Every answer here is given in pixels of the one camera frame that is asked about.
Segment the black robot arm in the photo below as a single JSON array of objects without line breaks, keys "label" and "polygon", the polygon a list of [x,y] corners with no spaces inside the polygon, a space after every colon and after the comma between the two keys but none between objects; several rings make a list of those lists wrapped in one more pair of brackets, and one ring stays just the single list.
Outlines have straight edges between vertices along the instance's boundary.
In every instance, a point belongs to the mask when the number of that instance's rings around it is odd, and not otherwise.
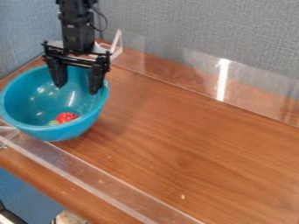
[{"label": "black robot arm", "polygon": [[106,74],[111,70],[112,52],[100,47],[95,40],[95,3],[99,0],[56,0],[60,6],[59,20],[62,40],[44,41],[43,60],[51,73],[53,84],[62,88],[68,82],[68,66],[87,67],[88,91],[95,95],[104,85]]}]

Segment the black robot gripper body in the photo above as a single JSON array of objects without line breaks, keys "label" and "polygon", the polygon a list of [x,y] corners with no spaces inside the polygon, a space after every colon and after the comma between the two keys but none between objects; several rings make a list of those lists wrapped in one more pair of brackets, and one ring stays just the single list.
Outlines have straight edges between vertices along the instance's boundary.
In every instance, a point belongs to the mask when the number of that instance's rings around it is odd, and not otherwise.
[{"label": "black robot gripper body", "polygon": [[90,67],[106,73],[111,68],[112,53],[96,46],[92,12],[59,13],[62,40],[44,41],[44,61],[52,73],[66,73],[68,66]]}]

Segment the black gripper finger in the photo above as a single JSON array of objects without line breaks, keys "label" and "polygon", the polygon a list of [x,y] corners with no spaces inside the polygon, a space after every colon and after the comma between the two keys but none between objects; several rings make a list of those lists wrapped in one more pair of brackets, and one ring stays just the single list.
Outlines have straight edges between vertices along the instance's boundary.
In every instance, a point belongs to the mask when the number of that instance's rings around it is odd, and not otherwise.
[{"label": "black gripper finger", "polygon": [[94,66],[90,71],[88,77],[88,90],[92,95],[95,95],[99,89],[103,87],[106,78],[106,70],[102,66]]},{"label": "black gripper finger", "polygon": [[57,88],[62,88],[68,81],[68,68],[67,65],[56,58],[45,59],[48,69],[51,72],[51,78]]}]

